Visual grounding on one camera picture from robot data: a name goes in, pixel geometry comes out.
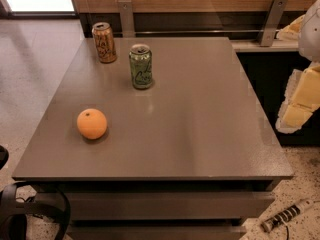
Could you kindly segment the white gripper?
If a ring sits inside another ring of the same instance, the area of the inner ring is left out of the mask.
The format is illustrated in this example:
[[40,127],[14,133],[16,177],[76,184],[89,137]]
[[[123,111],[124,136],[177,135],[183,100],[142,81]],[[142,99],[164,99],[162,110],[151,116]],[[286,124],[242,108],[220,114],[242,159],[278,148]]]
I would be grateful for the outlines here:
[[[305,15],[280,29],[276,38],[281,41],[298,39],[299,54],[311,62],[319,62],[320,0],[317,0]],[[311,65],[303,71],[294,69],[288,79],[285,100],[278,112],[275,124],[277,131],[291,134],[300,130],[319,108],[320,65]]]

